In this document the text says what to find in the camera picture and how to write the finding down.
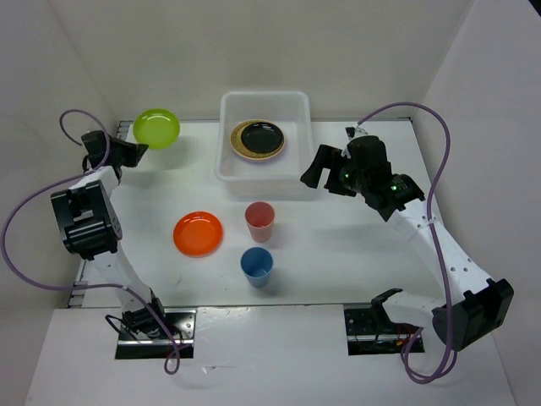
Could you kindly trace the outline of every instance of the plastic cup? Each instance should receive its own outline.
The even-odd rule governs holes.
[[[269,282],[273,264],[271,253],[260,247],[250,248],[240,259],[244,276],[254,288],[263,288]]]
[[[264,243],[272,235],[272,225],[274,224],[274,209],[268,203],[257,201],[252,203],[246,209],[244,217],[252,239],[256,243]]]

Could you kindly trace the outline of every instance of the white wall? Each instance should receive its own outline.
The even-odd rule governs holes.
[[[47,2],[2,0],[0,38],[3,223],[31,191],[80,171],[82,151],[63,138],[57,126],[63,110],[86,108],[108,124],[112,120]],[[68,124],[75,134],[95,127],[81,118]],[[29,276],[48,283],[73,281],[76,263],[62,246],[47,196],[16,218],[8,248]],[[65,305],[65,299],[25,285],[0,261],[1,404],[23,404],[52,309]]]
[[[478,263],[515,288],[495,338],[518,405],[541,398],[541,18],[527,0],[476,0],[424,103],[451,128],[438,190],[445,224]],[[437,123],[413,124],[431,173]]]
[[[50,2],[119,117],[218,118],[225,92],[272,87],[356,118],[420,101],[470,0]]]

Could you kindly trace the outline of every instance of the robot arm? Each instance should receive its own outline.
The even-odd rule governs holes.
[[[325,188],[338,195],[360,193],[418,252],[443,290],[440,263],[426,218],[424,194],[407,175],[393,174],[385,144],[361,129],[346,129],[349,143],[344,150],[320,145],[301,182],[317,188],[323,168],[330,169]],[[513,289],[502,279],[495,282],[477,266],[452,238],[438,218],[434,224],[451,285],[453,317],[452,348],[460,351],[500,326],[511,303]],[[434,327],[445,342],[445,301],[391,289],[372,300],[374,316],[383,328],[391,323]]]
[[[82,137],[89,155],[85,162],[95,167],[105,154],[101,131]],[[111,139],[109,158],[69,189],[51,196],[52,207],[66,249],[92,263],[108,283],[136,292],[158,314],[164,316],[160,300],[135,273],[120,244],[122,229],[109,197],[120,184],[122,166],[135,167],[147,145]],[[161,331],[148,310],[125,290],[115,289],[122,306],[123,324],[132,332],[159,337]]]

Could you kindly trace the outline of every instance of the white container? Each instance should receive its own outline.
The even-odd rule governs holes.
[[[242,121],[261,119],[284,134],[283,150],[263,162],[243,159],[230,137]],[[221,98],[215,174],[231,193],[254,199],[304,200],[314,195],[300,182],[314,159],[308,97],[301,91],[231,91]]]

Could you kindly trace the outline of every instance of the blue cup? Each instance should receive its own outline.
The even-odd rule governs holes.
[[[269,282],[273,263],[271,253],[260,247],[250,248],[240,259],[244,276],[254,288],[263,288]]]

